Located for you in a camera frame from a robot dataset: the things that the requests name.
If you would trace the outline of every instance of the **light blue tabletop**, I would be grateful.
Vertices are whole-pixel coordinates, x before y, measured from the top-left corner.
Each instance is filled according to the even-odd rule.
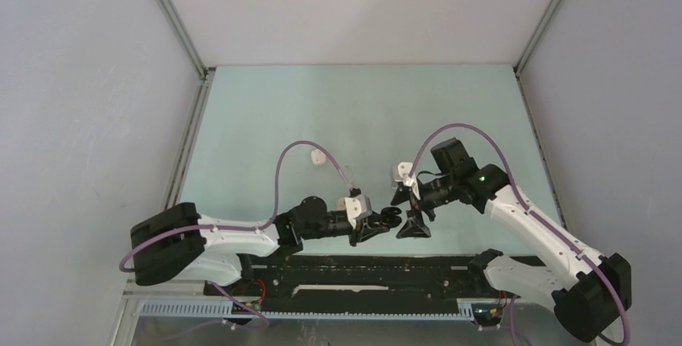
[[[506,64],[218,68],[180,199],[215,218],[266,220],[273,211],[281,150],[308,139],[336,157],[379,211],[394,192],[390,167],[412,161],[431,132],[452,122],[488,132],[524,192],[558,221],[519,87]],[[464,142],[479,166],[500,164],[487,142],[469,130],[448,130],[433,142],[453,136]],[[312,149],[297,146],[285,158],[280,212],[307,196],[322,197],[330,208],[347,196],[331,163],[313,165]],[[428,151],[419,169],[436,170]],[[433,223],[427,221],[430,239],[398,240],[395,229],[355,248],[347,237],[306,241],[303,253],[423,256],[489,248],[531,253],[510,231],[471,206],[455,203],[436,213]]]

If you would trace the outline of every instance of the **gray floor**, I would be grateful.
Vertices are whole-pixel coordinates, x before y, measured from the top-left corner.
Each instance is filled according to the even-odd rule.
[[[573,339],[554,316],[537,306],[522,306],[515,310],[517,328],[533,345],[582,345]],[[512,344],[509,332],[477,332],[467,322],[403,322],[351,320],[279,320],[264,331],[231,331],[229,327],[204,327],[186,336],[166,342],[152,340],[142,331],[166,336],[188,329],[203,319],[150,318],[141,319],[136,335],[137,346],[214,346],[214,345],[277,345],[277,346],[364,346],[392,345],[471,345],[496,346]]]

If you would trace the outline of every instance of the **table surface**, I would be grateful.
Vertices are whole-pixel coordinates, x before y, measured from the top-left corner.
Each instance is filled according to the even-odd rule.
[[[519,87],[506,64],[217,68],[180,200],[215,218],[266,220],[273,212],[279,154],[289,143],[307,139],[327,148],[379,211],[394,193],[391,166],[413,161],[429,134],[452,122],[489,133],[524,192],[558,221]],[[433,144],[453,136],[479,166],[500,165],[487,142],[469,130],[448,130]],[[331,163],[313,165],[312,149],[297,146],[286,156],[279,212],[307,196],[320,196],[333,209],[347,196]],[[419,170],[436,170],[428,152]],[[302,253],[424,256],[495,248],[532,254],[471,206],[455,203],[436,213],[434,222],[427,221],[430,239],[398,240],[395,229],[355,248],[347,237],[306,241]]]

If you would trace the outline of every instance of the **robotic arm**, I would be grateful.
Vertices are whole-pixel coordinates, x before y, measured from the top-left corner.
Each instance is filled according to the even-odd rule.
[[[171,279],[210,280],[227,286],[248,271],[249,257],[244,255],[286,256],[303,250],[304,240],[324,237],[348,236],[350,245],[355,246],[402,222],[399,208],[373,212],[369,198],[360,189],[352,189],[344,203],[345,210],[329,212],[322,199],[307,197],[261,229],[200,215],[193,203],[175,205],[130,230],[136,248],[159,234],[190,229],[168,235],[134,254],[135,282],[152,286]],[[221,228],[226,225],[229,230]]]
[[[630,307],[631,268],[624,258],[617,253],[605,257],[566,232],[520,189],[515,194],[507,174],[499,167],[490,164],[479,169],[456,138],[434,146],[431,154],[441,174],[428,183],[409,175],[412,163],[401,163],[394,170],[394,178],[401,185],[391,204],[409,201],[411,207],[398,238],[430,237],[422,213],[434,221],[435,208],[460,201],[504,224],[546,265],[527,266],[489,249],[469,264],[478,282],[523,296],[554,311],[573,336],[590,342],[618,318],[618,309],[595,271],[584,261],[583,257],[587,256],[609,279],[623,306]],[[576,255],[557,232],[577,246],[580,254]]]

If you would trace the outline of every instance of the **white wall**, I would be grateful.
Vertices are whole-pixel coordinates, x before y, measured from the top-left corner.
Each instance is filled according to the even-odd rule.
[[[104,344],[197,77],[155,0],[0,0],[0,344]]]
[[[568,220],[633,267],[633,345],[679,344],[682,0],[566,0],[524,86]]]
[[[208,66],[515,63],[549,0],[173,0]]]

